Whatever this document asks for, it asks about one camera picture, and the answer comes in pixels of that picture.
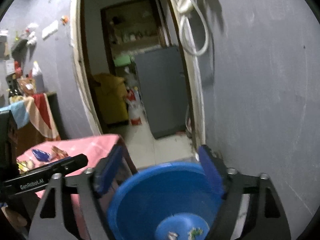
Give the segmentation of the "person's left hand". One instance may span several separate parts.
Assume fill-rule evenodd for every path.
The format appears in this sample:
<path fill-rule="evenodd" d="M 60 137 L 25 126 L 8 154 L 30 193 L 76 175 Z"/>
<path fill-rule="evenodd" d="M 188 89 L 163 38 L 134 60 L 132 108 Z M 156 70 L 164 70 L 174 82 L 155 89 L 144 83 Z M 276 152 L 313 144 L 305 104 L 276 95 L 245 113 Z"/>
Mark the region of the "person's left hand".
<path fill-rule="evenodd" d="M 1 207 L 1 238 L 23 238 L 23 230 L 27 226 L 27 220 L 8 206 Z"/>

